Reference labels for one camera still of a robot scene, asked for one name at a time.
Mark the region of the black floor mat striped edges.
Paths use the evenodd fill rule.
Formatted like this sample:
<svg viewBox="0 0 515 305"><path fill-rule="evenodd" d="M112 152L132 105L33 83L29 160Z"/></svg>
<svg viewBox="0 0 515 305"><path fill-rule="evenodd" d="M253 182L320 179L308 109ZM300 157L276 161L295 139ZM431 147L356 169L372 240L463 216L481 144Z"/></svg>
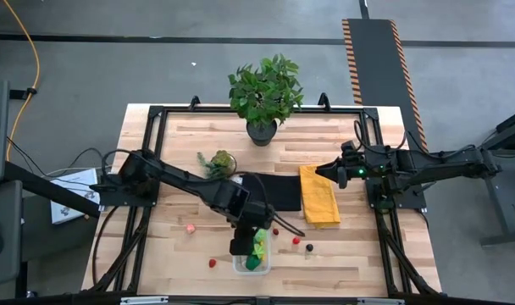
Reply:
<svg viewBox="0 0 515 305"><path fill-rule="evenodd" d="M341 24L355 104L398 107L413 141L427 151L396 23L391 19L343 19Z"/></svg>

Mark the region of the black diagonal beam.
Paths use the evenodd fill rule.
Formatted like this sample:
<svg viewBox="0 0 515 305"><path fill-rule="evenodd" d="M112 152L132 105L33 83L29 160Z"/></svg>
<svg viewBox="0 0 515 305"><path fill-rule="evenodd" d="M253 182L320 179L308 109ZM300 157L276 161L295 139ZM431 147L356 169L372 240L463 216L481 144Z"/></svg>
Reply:
<svg viewBox="0 0 515 305"><path fill-rule="evenodd" d="M18 180L22 183L24 190L37 196L45 197L96 219L100 216L99 207L93 201L62 186L55 185L9 161L5 162L3 179L6 181Z"/></svg>

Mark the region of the wide grey desk panel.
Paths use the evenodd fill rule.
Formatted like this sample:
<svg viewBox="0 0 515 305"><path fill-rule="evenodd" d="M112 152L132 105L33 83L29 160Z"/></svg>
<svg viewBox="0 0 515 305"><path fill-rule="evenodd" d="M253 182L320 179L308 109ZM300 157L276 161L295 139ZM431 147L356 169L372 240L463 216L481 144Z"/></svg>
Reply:
<svg viewBox="0 0 515 305"><path fill-rule="evenodd" d="M21 260L22 183L18 180L0 184L0 284L19 274Z"/></svg>

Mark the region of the succulent plant in bowl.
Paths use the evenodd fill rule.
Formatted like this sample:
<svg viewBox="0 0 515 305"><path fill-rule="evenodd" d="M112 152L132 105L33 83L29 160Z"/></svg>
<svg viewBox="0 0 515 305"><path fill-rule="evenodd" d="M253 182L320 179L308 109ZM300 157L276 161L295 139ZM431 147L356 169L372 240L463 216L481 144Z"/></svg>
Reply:
<svg viewBox="0 0 515 305"><path fill-rule="evenodd" d="M198 152L197 161L203 167L205 178L208 180L229 177L237 168L235 158L225 150L218 150L210 160L206 160L203 153Z"/></svg>

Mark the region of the white booklet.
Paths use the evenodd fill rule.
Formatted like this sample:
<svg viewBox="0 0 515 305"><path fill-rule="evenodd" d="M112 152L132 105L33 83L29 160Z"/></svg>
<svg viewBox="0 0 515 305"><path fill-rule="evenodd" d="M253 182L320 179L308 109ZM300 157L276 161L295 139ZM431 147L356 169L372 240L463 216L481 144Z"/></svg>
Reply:
<svg viewBox="0 0 515 305"><path fill-rule="evenodd" d="M88 199L95 204L100 203L100 195L93 191L90 186L97 183L97 172L94 169L87 169L61 178L52 179L52 183L72 191L73 193ZM64 222L84 216L82 212L68 208L62 204L51 201L51 222L53 225L60 225Z"/></svg>

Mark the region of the light green toy lettuce leaf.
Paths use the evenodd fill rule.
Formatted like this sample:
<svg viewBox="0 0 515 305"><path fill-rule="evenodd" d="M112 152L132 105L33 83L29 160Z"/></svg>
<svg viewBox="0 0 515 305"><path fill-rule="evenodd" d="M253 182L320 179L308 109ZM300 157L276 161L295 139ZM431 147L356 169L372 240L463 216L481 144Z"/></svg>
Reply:
<svg viewBox="0 0 515 305"><path fill-rule="evenodd" d="M253 251L252 254L259 258L264 259L265 256L265 242L267 240L267 231L264 229L258 229L253 237Z"/></svg>

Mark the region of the leafy plant in black pot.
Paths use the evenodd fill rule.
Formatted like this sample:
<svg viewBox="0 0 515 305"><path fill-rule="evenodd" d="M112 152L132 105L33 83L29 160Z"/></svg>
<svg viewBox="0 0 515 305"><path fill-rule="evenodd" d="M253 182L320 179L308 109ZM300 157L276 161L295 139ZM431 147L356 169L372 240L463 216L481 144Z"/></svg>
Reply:
<svg viewBox="0 0 515 305"><path fill-rule="evenodd" d="M230 108L246 121L253 144L266 147L278 127L302 107L299 65L283 54L263 58L257 68L245 64L228 75Z"/></svg>

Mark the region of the clear plastic tupperware container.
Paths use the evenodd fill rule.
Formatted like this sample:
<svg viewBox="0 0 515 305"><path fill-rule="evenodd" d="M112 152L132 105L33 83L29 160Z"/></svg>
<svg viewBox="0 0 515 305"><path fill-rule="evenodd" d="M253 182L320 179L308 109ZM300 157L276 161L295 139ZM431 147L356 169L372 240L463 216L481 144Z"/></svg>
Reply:
<svg viewBox="0 0 515 305"><path fill-rule="evenodd" d="M237 274L240 275L265 275L271 270L271 236L269 231L267 230L267 240L265 242L265 256L262 260L261 264L253 271L247 270L245 268L246 258L249 255L242 256L233 256L232 255L232 265L233 269Z"/></svg>

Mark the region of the dark metal stand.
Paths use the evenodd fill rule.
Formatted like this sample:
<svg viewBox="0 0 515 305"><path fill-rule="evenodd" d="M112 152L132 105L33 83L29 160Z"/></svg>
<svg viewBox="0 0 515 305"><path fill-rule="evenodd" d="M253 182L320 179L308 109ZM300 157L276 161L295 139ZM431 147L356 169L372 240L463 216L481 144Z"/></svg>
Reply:
<svg viewBox="0 0 515 305"><path fill-rule="evenodd" d="M501 227L497 236L480 240L483 247L515 242L515 114L498 124L479 149L499 168L485 178L490 202Z"/></svg>

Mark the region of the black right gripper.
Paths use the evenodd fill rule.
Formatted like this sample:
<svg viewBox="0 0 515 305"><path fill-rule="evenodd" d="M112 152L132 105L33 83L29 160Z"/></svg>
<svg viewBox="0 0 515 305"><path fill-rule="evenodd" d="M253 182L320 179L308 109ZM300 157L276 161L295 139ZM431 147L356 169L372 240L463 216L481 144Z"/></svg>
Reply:
<svg viewBox="0 0 515 305"><path fill-rule="evenodd" d="M331 181L337 181L341 189L345 189L348 181L353 177L366 178L367 171L368 165L364 154L358 151L353 141L346 141L341 144L341 159L339 165L336 161L333 161L319 165L316 168L317 175Z"/></svg>

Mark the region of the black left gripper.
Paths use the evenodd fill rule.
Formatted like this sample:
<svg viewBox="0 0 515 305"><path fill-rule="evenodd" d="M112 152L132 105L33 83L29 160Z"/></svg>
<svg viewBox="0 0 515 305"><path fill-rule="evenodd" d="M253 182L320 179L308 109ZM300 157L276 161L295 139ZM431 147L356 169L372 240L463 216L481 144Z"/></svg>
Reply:
<svg viewBox="0 0 515 305"><path fill-rule="evenodd" d="M241 216L233 224L234 237L230 241L233 256L251 255L254 236L259 229L268 230L275 214L274 207L265 202L247 202Z"/></svg>

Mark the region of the black cloth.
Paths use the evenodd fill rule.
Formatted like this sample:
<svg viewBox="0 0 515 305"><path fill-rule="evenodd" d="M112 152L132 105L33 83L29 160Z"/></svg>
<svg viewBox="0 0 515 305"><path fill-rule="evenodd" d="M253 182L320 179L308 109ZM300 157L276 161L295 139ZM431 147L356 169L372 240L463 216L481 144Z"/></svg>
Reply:
<svg viewBox="0 0 515 305"><path fill-rule="evenodd" d="M298 175L243 175L242 185L250 192L253 201L268 203L280 212L298 212L301 210L302 188Z"/></svg>

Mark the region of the yellow cloth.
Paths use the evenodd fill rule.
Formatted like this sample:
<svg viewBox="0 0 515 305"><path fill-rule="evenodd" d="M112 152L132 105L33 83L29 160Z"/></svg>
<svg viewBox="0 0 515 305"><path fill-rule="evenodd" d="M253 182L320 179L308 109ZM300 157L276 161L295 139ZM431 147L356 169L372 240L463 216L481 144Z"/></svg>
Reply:
<svg viewBox="0 0 515 305"><path fill-rule="evenodd" d="M317 175L314 165L299 167L303 211L306 221L318 229L341 222L331 181Z"/></svg>

